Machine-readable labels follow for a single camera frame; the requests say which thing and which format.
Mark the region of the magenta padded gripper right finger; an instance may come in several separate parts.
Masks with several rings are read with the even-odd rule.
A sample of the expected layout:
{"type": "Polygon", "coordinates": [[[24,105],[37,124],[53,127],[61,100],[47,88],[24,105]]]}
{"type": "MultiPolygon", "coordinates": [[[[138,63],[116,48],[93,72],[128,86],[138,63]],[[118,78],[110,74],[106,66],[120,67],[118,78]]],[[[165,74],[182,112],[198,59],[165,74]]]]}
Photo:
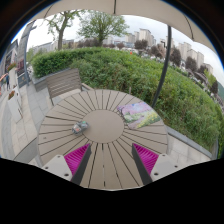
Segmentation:
{"type": "Polygon", "coordinates": [[[132,155],[144,185],[168,176],[182,168],[169,155],[156,154],[150,149],[132,144],[132,155]]]}

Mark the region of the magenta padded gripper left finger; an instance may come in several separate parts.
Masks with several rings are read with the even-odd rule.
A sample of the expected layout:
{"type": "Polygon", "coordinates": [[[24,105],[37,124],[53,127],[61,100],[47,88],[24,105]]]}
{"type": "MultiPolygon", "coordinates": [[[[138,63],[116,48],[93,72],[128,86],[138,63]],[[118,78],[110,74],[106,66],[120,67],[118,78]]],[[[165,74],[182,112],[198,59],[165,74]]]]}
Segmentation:
{"type": "Polygon", "coordinates": [[[86,144],[67,155],[56,155],[42,169],[56,176],[68,180],[76,185],[80,185],[89,157],[91,146],[86,144]]]}

